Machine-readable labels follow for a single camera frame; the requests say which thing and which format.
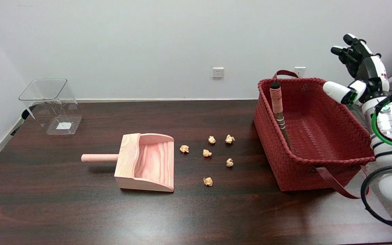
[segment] red woven basket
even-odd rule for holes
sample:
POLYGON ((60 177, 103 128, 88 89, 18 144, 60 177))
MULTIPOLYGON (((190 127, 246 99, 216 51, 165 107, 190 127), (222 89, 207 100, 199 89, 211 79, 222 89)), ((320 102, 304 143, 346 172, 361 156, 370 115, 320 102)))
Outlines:
MULTIPOLYGON (((296 76, 290 71, 277 74, 296 76)), ((370 134, 345 105, 325 94, 325 82, 317 78, 277 79, 276 75, 261 80, 255 127, 281 191, 332 187, 354 198, 342 186, 361 166, 375 160, 370 134), (276 80, 282 89, 291 149, 271 109, 269 89, 276 80)))

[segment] transparent container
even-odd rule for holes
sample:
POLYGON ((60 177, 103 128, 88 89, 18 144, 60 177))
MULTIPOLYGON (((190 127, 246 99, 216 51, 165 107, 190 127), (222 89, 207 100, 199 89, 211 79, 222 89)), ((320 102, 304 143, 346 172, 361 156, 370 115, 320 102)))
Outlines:
POLYGON ((30 114, 47 134, 74 134, 80 124, 82 116, 78 103, 66 79, 34 80, 19 100, 28 108, 34 106, 30 114))

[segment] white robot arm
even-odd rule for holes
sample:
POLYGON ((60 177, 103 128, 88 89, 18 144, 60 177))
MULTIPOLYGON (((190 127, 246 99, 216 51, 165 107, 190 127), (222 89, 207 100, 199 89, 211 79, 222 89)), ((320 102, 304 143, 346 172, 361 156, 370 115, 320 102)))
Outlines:
POLYGON ((362 200, 366 209, 380 221, 392 225, 392 220, 378 216, 366 202, 365 189, 371 180, 378 178, 382 194, 392 202, 392 94, 380 54, 372 54, 366 42, 352 34, 346 34, 346 47, 333 46, 331 52, 339 56, 354 81, 347 87, 335 82, 326 82, 325 93, 342 104, 357 104, 369 125, 371 148, 376 162, 381 167, 370 174, 362 185, 362 200))

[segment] electrical socket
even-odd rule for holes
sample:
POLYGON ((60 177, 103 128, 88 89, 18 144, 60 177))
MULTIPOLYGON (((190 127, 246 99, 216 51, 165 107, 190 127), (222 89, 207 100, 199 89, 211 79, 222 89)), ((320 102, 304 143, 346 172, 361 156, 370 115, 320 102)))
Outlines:
POLYGON ((294 73, 297 74, 298 77, 303 77, 305 75, 306 67, 295 67, 294 73))
POLYGON ((223 78, 225 76, 225 69, 223 67, 213 67, 211 72, 212 78, 223 78))

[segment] basket handle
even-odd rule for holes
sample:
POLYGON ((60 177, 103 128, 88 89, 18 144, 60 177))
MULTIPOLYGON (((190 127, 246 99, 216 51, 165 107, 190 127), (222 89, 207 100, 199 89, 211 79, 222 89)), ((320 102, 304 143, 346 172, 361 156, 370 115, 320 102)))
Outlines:
MULTIPOLYGON (((364 171, 365 175, 367 176, 367 169, 364 165, 360 165, 361 170, 364 171)), ((353 194, 350 194, 328 171, 327 168, 324 166, 313 166, 314 169, 320 174, 320 176, 328 183, 334 190, 336 190, 339 194, 343 195, 344 197, 350 199, 361 199, 361 197, 357 197, 353 194)), ((367 188, 366 194, 369 195, 370 187, 367 188)))
POLYGON ((292 71, 287 71, 287 70, 279 70, 279 71, 277 71, 276 73, 275 73, 275 75, 273 75, 273 78, 274 79, 277 79, 277 76, 278 75, 285 75, 285 76, 291 76, 291 77, 295 77, 295 78, 299 78, 299 76, 296 74, 296 73, 294 73, 294 72, 292 72, 292 71))

